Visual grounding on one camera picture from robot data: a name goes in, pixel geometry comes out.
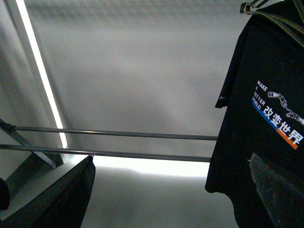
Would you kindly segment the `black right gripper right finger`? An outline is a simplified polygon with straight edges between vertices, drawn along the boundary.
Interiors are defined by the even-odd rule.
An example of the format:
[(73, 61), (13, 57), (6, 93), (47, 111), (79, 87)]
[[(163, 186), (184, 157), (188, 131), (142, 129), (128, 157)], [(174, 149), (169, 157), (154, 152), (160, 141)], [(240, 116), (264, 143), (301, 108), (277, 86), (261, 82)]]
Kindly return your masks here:
[(276, 163), (252, 154), (252, 179), (276, 228), (304, 226), (304, 179)]

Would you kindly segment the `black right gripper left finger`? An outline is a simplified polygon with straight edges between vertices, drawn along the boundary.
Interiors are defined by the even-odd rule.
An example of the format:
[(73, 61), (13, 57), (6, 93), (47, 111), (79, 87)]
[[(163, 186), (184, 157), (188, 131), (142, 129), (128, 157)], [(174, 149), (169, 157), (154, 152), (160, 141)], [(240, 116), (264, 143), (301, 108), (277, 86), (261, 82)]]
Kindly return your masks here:
[(32, 201), (0, 223), (2, 228), (79, 228), (95, 180), (93, 156), (87, 156)]

